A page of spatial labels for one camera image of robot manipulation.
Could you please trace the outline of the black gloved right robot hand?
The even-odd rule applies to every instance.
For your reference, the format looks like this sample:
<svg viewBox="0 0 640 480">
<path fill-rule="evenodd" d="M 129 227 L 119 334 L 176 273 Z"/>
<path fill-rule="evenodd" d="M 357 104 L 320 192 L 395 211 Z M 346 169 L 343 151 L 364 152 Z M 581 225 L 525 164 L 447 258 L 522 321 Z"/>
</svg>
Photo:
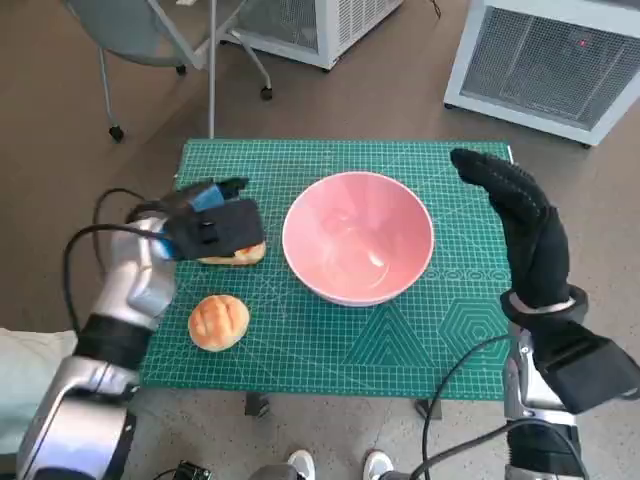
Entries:
<svg viewBox="0 0 640 480">
<path fill-rule="evenodd" d="M 531 309 L 570 299 L 569 247 L 558 211 L 521 167 L 493 155 L 454 149 L 450 160 L 460 178 L 479 186 L 504 231 L 511 291 Z"/>
</svg>

